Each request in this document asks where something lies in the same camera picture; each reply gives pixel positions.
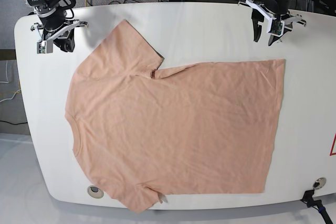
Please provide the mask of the silver table grommet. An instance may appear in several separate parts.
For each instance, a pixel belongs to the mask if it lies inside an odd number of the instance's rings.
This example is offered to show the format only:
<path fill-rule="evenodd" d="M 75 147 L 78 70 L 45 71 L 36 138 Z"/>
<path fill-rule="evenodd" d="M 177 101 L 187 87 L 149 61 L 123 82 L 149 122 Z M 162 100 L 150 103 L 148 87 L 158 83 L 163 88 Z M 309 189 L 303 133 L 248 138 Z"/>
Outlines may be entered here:
<path fill-rule="evenodd" d="M 321 189 L 322 187 L 325 186 L 327 180 L 325 177 L 320 177 L 318 178 L 314 183 L 313 183 L 313 189 L 318 190 Z"/>
<path fill-rule="evenodd" d="M 87 188 L 87 193 L 90 197 L 95 198 L 95 199 L 100 199 L 104 196 L 103 190 L 93 185 Z"/>

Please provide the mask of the peach pink T-shirt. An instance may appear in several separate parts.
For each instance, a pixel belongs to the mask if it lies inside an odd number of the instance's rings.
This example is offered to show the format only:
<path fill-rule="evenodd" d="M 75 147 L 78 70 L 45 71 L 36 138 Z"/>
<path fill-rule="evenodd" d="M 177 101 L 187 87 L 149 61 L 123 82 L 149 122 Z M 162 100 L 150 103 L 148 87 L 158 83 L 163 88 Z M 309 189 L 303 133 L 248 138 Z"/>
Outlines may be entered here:
<path fill-rule="evenodd" d="M 165 195 L 262 193 L 285 61 L 162 62 L 123 20 L 78 66 L 65 117 L 85 176 L 135 212 Z"/>

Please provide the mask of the red triangle warning sticker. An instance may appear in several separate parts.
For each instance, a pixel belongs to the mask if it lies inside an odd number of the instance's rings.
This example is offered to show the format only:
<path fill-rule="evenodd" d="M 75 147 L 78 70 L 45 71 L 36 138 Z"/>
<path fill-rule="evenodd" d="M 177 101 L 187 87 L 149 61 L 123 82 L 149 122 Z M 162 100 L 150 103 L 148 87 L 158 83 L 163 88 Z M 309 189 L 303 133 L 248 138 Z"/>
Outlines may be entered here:
<path fill-rule="evenodd" d="M 330 151 L 330 156 L 336 155 L 336 150 L 335 150 L 335 141 L 336 141 L 336 135 L 334 136 L 331 151 Z"/>

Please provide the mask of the left silver table grommet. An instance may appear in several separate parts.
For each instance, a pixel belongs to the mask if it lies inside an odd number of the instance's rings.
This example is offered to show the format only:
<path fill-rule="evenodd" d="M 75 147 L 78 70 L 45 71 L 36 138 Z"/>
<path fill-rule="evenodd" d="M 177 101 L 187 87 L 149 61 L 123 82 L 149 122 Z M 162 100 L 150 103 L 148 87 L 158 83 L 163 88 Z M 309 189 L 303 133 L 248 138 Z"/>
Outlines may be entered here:
<path fill-rule="evenodd" d="M 93 185 L 87 188 L 87 193 L 90 197 L 95 198 L 95 199 L 100 199 L 104 196 L 103 190 Z"/>

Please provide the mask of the right silver table grommet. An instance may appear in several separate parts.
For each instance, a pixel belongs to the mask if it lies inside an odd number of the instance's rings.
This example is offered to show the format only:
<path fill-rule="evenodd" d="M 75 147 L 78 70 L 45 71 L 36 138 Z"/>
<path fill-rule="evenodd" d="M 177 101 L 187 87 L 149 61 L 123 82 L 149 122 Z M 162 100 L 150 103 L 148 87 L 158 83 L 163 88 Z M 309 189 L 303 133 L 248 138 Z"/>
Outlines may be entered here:
<path fill-rule="evenodd" d="M 322 187 L 325 186 L 327 180 L 325 177 L 320 177 L 318 178 L 314 183 L 313 183 L 313 189 L 318 190 L 321 189 Z"/>

